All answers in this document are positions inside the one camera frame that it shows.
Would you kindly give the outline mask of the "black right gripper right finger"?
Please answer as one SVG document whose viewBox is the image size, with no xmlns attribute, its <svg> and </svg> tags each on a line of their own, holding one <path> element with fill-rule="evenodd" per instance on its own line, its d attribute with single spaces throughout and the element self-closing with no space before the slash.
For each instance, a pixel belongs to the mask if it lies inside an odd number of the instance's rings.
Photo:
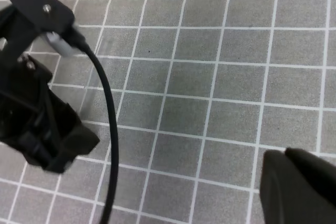
<svg viewBox="0 0 336 224">
<path fill-rule="evenodd" d="M 265 223 L 335 223 L 335 166 L 303 149 L 265 151 L 259 194 Z"/>
</svg>

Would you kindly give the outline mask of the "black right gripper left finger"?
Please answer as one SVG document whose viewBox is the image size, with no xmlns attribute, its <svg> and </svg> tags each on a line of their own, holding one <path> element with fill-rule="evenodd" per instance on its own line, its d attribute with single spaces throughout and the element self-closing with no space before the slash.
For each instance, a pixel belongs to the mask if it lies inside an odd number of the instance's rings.
<svg viewBox="0 0 336 224">
<path fill-rule="evenodd" d="M 1 71 L 1 142 L 41 169 L 64 173 L 100 142 L 77 112 L 49 88 L 52 73 L 26 55 Z"/>
</svg>

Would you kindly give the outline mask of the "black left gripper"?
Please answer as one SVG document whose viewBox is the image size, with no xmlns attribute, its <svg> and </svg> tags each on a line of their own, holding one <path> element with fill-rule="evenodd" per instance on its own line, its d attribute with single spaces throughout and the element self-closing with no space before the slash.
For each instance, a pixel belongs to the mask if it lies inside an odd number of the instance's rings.
<svg viewBox="0 0 336 224">
<path fill-rule="evenodd" d="M 73 28 L 72 10 L 59 0 L 10 0 L 1 10 L 1 38 L 7 41 L 1 58 L 18 58 L 38 37 L 48 32 L 61 36 Z"/>
</svg>

